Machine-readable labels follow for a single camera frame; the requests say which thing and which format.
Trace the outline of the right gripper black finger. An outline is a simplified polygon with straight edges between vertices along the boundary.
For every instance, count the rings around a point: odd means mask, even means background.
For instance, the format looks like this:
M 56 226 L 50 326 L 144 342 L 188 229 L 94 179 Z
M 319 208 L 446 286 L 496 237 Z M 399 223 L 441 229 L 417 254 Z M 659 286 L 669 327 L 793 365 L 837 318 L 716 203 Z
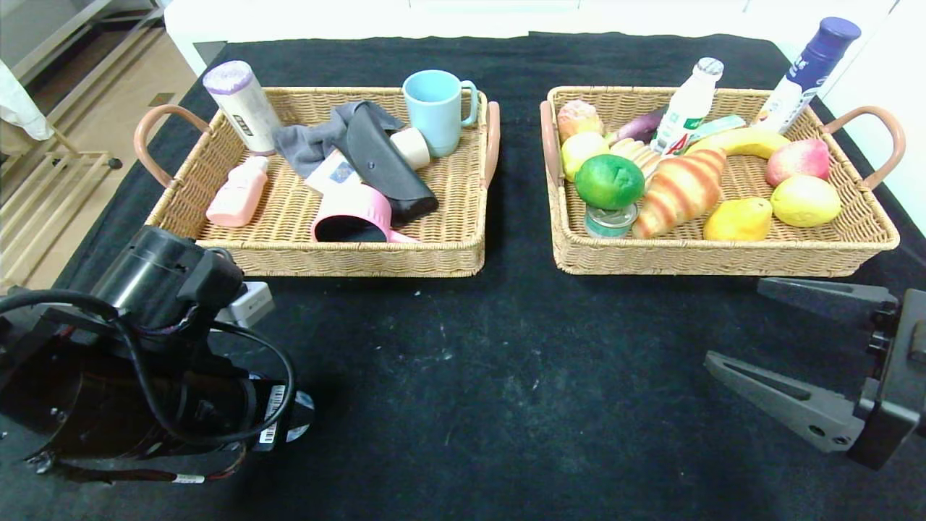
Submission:
M 757 293 L 800 310 L 870 333 L 867 351 L 885 354 L 896 333 L 899 300 L 886 287 L 839 281 L 767 277 Z
M 819 451 L 846 452 L 863 432 L 854 402 L 841 394 L 717 352 L 705 353 L 705 369 Z

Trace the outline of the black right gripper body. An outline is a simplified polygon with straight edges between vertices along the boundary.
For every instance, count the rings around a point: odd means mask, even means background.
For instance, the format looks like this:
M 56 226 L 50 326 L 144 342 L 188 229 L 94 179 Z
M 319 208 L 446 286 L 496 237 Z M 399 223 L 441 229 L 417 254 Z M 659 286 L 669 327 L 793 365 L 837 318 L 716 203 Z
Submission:
M 906 291 L 889 351 L 857 403 L 865 426 L 847 457 L 870 470 L 882 469 L 912 436 L 924 438 L 924 306 L 922 290 Z

